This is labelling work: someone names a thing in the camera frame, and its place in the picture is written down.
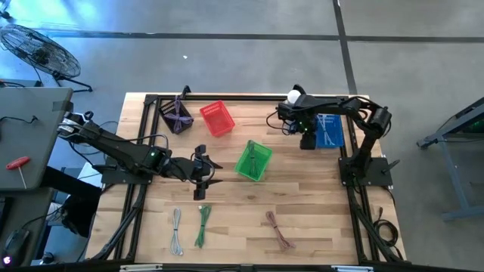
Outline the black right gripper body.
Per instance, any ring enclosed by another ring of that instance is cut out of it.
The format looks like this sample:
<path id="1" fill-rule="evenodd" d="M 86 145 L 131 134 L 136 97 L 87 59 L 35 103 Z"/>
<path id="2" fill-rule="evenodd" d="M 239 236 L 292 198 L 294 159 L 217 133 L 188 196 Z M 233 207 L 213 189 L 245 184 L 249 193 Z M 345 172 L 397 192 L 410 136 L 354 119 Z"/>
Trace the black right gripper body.
<path id="1" fill-rule="evenodd" d="M 316 128 L 301 128 L 299 132 L 302 135 L 299 148 L 301 150 L 314 150 L 316 148 Z"/>

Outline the black floor fan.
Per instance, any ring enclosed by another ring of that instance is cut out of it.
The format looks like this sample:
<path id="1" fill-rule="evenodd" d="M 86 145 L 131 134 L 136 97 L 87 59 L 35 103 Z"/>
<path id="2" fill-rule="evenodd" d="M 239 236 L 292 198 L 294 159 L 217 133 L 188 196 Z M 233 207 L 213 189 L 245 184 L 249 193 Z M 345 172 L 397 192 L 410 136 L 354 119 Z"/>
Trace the black floor fan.
<path id="1" fill-rule="evenodd" d="M 34 68 L 52 76 L 61 87 L 60 81 L 81 85 L 84 89 L 74 92 L 93 92 L 90 85 L 74 80 L 81 73 L 79 61 L 64 47 L 33 29 L 18 24 L 0 27 L 2 45 Z"/>

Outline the red plastic basket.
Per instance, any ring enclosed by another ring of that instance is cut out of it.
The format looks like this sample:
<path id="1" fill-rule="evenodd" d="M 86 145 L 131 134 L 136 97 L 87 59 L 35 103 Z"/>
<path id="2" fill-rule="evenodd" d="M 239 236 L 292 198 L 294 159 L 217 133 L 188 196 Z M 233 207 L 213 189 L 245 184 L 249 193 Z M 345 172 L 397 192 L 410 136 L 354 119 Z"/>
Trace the red plastic basket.
<path id="1" fill-rule="evenodd" d="M 235 127 L 235 122 L 222 100 L 200 108 L 200 114 L 213 137 L 221 137 Z"/>

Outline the green plastic basket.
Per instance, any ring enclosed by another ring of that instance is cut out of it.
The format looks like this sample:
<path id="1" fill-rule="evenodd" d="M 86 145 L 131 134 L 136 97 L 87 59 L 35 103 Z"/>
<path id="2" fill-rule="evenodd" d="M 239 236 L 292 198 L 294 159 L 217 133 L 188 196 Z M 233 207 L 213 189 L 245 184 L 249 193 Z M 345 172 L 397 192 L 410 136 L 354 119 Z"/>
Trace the green plastic basket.
<path id="1" fill-rule="evenodd" d="M 234 170 L 253 181 L 260 181 L 271 157 L 272 149 L 248 140 Z"/>

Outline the black computer mouse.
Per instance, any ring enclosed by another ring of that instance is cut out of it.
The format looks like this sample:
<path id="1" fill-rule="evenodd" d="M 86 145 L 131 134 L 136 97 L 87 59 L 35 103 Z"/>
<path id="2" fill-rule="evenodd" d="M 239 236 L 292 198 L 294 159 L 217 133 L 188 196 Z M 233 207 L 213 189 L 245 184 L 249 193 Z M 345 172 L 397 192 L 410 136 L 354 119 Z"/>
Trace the black computer mouse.
<path id="1" fill-rule="evenodd" d="M 11 232 L 2 249 L 3 264 L 13 265 L 14 262 L 20 263 L 24 259 L 29 235 L 30 231 L 25 228 Z"/>

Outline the black plastic basket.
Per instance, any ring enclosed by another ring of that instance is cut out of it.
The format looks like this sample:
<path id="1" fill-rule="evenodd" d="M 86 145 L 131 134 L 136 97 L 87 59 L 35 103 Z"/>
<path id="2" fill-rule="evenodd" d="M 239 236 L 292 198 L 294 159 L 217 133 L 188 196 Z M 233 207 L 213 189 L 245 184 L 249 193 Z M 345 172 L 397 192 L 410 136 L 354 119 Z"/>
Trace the black plastic basket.
<path id="1" fill-rule="evenodd" d="M 163 121 L 173 134 L 180 134 L 186 131 L 194 122 L 194 118 L 182 103 L 183 100 L 181 95 L 176 95 L 173 100 L 159 108 Z"/>

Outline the blue plastic basket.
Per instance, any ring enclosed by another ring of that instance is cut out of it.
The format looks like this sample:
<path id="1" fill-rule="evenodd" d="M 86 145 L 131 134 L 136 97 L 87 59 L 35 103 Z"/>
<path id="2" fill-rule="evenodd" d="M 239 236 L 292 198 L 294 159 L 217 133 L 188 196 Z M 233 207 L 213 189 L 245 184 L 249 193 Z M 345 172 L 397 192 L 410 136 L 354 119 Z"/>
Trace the blue plastic basket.
<path id="1" fill-rule="evenodd" d="M 316 148 L 336 148 L 343 146 L 344 137 L 340 116 L 318 114 L 316 124 Z"/>

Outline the red handled hex key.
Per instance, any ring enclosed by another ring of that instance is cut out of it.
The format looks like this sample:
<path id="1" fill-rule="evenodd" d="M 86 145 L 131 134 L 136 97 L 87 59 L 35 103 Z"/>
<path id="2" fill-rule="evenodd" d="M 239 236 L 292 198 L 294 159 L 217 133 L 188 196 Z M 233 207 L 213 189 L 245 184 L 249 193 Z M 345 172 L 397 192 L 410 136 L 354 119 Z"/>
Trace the red handled hex key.
<path id="1" fill-rule="evenodd" d="M 15 170 L 15 169 L 19 171 L 20 179 L 22 181 L 22 185 L 23 185 L 24 189 L 27 189 L 27 185 L 26 185 L 26 182 L 25 182 L 25 178 L 23 176 L 22 167 L 24 165 L 26 165 L 30 160 L 31 160 L 31 158 L 29 158 L 28 156 L 22 156 L 22 157 L 19 157 L 15 160 L 9 162 L 5 166 L 5 168 L 9 171 L 12 171 L 12 170 Z"/>

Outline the dark desk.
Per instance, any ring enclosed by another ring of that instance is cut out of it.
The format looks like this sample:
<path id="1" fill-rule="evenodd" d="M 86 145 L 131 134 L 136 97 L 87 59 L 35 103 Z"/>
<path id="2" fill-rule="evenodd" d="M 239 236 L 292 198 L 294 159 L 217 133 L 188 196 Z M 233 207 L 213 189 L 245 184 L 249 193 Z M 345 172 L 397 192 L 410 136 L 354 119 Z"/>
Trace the dark desk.
<path id="1" fill-rule="evenodd" d="M 39 247 L 42 244 L 45 232 L 45 216 L 48 214 L 53 195 L 54 190 L 46 187 L 31 191 L 0 193 L 0 196 L 12 198 L 6 220 L 0 227 L 0 254 L 7 238 L 13 231 L 20 229 L 26 222 L 42 216 L 42 218 L 26 226 L 29 236 L 22 251 L 23 262 L 21 267 L 31 265 L 31 261 L 37 256 Z"/>

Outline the person's leg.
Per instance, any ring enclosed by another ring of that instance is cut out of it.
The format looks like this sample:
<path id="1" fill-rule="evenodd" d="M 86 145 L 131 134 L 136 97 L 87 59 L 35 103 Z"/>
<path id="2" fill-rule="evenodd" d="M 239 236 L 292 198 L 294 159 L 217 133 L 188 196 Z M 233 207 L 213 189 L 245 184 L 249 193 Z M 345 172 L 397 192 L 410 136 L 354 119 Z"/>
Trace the person's leg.
<path id="1" fill-rule="evenodd" d="M 41 187 L 53 189 L 54 197 L 49 204 L 46 221 L 87 238 L 102 192 L 101 187 L 89 183 L 89 179 L 99 175 L 99 172 L 94 172 L 74 177 L 72 172 L 48 166 Z"/>

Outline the silver aluminium bracket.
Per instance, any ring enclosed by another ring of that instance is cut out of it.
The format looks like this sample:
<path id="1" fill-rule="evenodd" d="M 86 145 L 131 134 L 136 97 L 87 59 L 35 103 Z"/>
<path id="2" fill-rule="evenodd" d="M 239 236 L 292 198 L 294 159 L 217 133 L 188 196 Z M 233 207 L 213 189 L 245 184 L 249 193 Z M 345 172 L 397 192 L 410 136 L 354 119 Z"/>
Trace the silver aluminium bracket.
<path id="1" fill-rule="evenodd" d="M 157 272 L 162 270 L 161 264 L 128 264 L 119 268 L 119 272 Z"/>
<path id="2" fill-rule="evenodd" d="M 374 272 L 372 267 L 365 266 L 332 265 L 331 269 L 334 272 Z"/>

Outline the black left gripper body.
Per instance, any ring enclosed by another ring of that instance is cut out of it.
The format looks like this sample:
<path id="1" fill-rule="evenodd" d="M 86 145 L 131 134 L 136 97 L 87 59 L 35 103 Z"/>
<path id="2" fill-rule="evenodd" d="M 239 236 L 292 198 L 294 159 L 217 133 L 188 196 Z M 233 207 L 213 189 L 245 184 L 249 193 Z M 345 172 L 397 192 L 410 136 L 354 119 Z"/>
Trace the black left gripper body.
<path id="1" fill-rule="evenodd" d="M 206 161 L 209 157 L 205 154 L 206 145 L 201 144 L 195 148 L 190 159 L 175 157 L 169 163 L 171 167 L 171 177 L 180 181 L 188 181 L 195 185 L 194 200 L 204 200 L 206 190 L 209 186 L 206 182 L 211 180 L 214 175 L 214 168 Z"/>

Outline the grey standing desk frame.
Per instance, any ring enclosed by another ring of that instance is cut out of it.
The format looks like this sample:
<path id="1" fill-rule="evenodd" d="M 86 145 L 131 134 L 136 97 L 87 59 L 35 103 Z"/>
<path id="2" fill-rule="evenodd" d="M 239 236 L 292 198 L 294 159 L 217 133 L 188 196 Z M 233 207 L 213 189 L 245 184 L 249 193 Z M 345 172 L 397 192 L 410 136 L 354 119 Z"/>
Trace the grey standing desk frame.
<path id="1" fill-rule="evenodd" d="M 484 205 L 475 205 L 471 194 L 472 185 L 464 185 L 459 174 L 459 166 L 451 157 L 449 144 L 484 144 L 484 97 L 476 100 L 447 119 L 435 132 L 416 142 L 419 149 L 425 150 L 437 144 L 442 151 L 451 184 L 456 193 L 460 208 L 442 213 L 443 221 L 472 218 L 484 215 Z"/>

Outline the black aluminium table frame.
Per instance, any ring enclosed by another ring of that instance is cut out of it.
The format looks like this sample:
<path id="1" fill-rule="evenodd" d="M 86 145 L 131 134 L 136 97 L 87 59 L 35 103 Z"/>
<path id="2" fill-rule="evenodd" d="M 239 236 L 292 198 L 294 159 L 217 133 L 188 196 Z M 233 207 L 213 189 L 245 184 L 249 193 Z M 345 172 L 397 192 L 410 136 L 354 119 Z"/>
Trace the black aluminium table frame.
<path id="1" fill-rule="evenodd" d="M 161 94 L 146 101 L 129 93 L 117 134 L 143 138 L 159 134 L 150 144 L 168 147 L 174 157 L 189 158 L 206 145 L 206 154 L 222 166 L 213 177 L 223 180 L 194 200 L 195 185 L 155 176 L 133 186 L 117 181 L 101 195 L 86 255 L 91 260 L 121 260 L 161 264 L 164 270 L 235 269 L 239 264 L 284 265 L 401 264 L 404 259 L 381 238 L 373 218 L 382 210 L 395 219 L 396 210 L 383 186 L 392 182 L 392 164 L 382 156 L 379 140 L 371 155 L 388 161 L 387 179 L 374 184 L 345 186 L 339 159 L 352 156 L 364 132 L 340 116 L 344 144 L 336 148 L 301 150 L 300 133 L 280 120 L 276 107 L 282 94 L 194 94 L 183 104 L 194 124 L 174 135 L 159 120 Z M 200 108 L 222 100 L 235 127 L 221 137 L 209 132 Z M 272 149 L 260 181 L 234 168 L 248 140 Z"/>

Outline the grey desk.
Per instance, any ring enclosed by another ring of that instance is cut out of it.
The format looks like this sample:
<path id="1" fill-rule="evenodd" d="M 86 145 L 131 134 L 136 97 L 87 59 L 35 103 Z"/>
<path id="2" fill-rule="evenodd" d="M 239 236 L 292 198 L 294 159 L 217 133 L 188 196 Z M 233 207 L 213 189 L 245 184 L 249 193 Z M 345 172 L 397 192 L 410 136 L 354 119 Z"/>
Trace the grey desk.
<path id="1" fill-rule="evenodd" d="M 71 88 L 0 88 L 0 191 L 33 190 L 40 186 L 57 139 L 57 125 L 73 108 Z M 22 156 L 27 189 L 18 170 L 5 166 Z"/>

